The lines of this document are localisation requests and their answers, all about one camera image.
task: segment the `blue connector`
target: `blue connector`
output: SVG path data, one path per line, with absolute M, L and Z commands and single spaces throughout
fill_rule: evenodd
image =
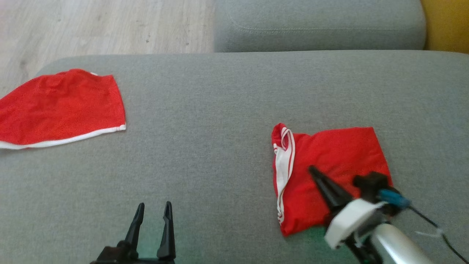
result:
M 391 190 L 381 189 L 378 192 L 378 196 L 380 200 L 388 202 L 392 205 L 395 205 L 399 207 L 400 209 L 405 209 L 410 205 L 409 199 Z

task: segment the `white trim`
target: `white trim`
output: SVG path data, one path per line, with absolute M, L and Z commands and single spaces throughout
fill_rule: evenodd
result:
M 284 139 L 287 136 L 288 144 L 285 146 Z M 275 153 L 275 171 L 276 171 L 276 182 L 277 182 L 277 211 L 278 219 L 280 224 L 285 219 L 284 215 L 284 204 L 283 204 L 283 192 L 287 186 L 287 182 L 290 179 L 293 171 L 293 161 L 295 159 L 295 140 L 293 133 L 286 127 L 282 128 L 281 132 L 281 146 L 277 144 L 273 145 Z
M 126 130 L 126 128 L 127 128 L 126 124 L 123 124 L 117 127 L 99 129 L 99 130 L 86 133 L 83 135 L 79 135 L 76 137 L 72 137 L 69 139 L 42 141 L 42 142 L 28 144 L 28 145 L 16 145 L 16 144 L 0 141 L 0 148 L 6 148 L 6 149 L 45 148 L 45 147 L 57 146 L 61 144 L 67 144 L 67 143 L 71 143 L 71 142 L 75 142 L 79 140 L 89 139 L 89 138 L 96 137 L 105 133 L 112 133 L 116 131 Z

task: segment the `black cable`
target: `black cable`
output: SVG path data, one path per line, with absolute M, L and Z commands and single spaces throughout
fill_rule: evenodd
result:
M 408 207 L 409 209 L 411 209 L 414 213 L 418 214 L 418 216 L 420 216 L 421 218 L 423 218 L 425 221 L 427 221 L 428 223 L 430 223 L 432 226 L 436 227 L 436 228 L 439 228 L 439 226 L 431 221 L 428 217 L 426 217 L 425 215 L 423 215 L 421 212 L 419 212 L 417 209 L 415 209 L 413 206 L 409 206 Z M 453 246 L 451 245 L 451 243 L 448 241 L 448 238 L 446 237 L 445 234 L 441 233 L 441 237 L 443 238 L 443 240 L 445 241 L 446 245 L 449 247 L 449 249 L 451 249 L 451 251 L 453 253 L 456 254 L 456 256 L 458 256 L 465 264 L 469 264 L 469 261 L 467 261 L 467 259 L 465 259 L 463 256 L 461 256 L 461 254 L 459 254 L 458 251 L 456 251 Z

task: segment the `gray upholstery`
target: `gray upholstery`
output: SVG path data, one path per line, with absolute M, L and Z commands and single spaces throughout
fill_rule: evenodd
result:
M 422 49 L 419 0 L 218 0 L 216 52 Z
M 114 74 L 128 129 L 0 152 L 0 263 L 89 263 L 146 203 L 139 251 L 154 256 L 165 202 L 177 263 L 356 263 L 321 228 L 283 238 L 272 128 L 373 126 L 395 185 L 469 256 L 469 56 L 426 51 L 113 55 L 39 74 Z M 436 263 L 457 263 L 410 212 L 397 221 Z

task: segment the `folded red shirt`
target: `folded red shirt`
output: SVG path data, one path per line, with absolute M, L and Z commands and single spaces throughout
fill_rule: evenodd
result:
M 355 198 L 360 195 L 352 184 L 355 175 L 376 171 L 387 175 L 392 185 L 386 159 L 372 127 L 327 130 L 310 136 L 292 133 L 280 123 L 273 129 L 272 144 L 275 153 L 273 184 L 284 236 L 323 224 L 329 212 L 308 171 L 311 165 Z
M 42 148 L 125 130 L 112 75 L 80 69 L 42 75 L 0 99 L 0 148 Z

